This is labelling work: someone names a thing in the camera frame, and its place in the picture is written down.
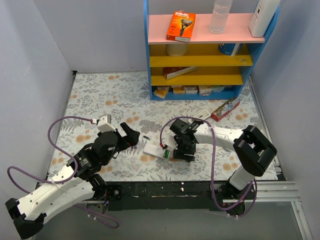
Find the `white remote with display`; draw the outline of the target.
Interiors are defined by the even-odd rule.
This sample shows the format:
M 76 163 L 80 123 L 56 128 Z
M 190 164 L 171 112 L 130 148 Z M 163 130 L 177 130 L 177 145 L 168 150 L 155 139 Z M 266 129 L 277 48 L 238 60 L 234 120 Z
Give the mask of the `white remote with display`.
M 156 157 L 156 158 L 159 158 L 159 159 L 162 159 L 162 160 L 168 160 L 168 159 L 164 159 L 163 158 L 163 154 L 164 154 L 165 150 L 169 150 L 170 151 L 168 159 L 171 158 L 173 156 L 173 151 L 172 150 L 170 150 L 168 148 L 167 149 L 162 149 L 160 146 L 156 146 L 156 145 L 153 145 L 153 144 L 150 144 L 150 143 L 147 143 L 144 146 L 143 153 L 147 154 L 147 155 L 150 155 L 150 156 L 153 156 L 153 157 Z

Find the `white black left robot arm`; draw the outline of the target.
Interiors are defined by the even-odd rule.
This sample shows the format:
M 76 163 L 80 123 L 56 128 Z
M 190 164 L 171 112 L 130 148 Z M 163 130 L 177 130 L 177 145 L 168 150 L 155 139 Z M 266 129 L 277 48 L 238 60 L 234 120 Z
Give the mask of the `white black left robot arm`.
M 5 203 L 21 239 L 36 235 L 58 213 L 84 200 L 103 200 L 109 195 L 99 171 L 121 151 L 137 145 L 140 137 L 125 122 L 120 126 L 125 136 L 108 123 L 99 124 L 94 142 L 86 144 L 51 179 L 26 196 Z

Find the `green battery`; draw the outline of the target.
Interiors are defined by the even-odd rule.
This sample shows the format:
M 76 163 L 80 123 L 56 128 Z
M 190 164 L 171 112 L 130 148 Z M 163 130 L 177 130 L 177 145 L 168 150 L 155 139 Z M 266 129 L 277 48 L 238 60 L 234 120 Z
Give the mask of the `green battery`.
M 163 152 L 163 158 L 168 159 L 169 155 L 170 155 L 170 151 L 168 149 L 165 149 Z

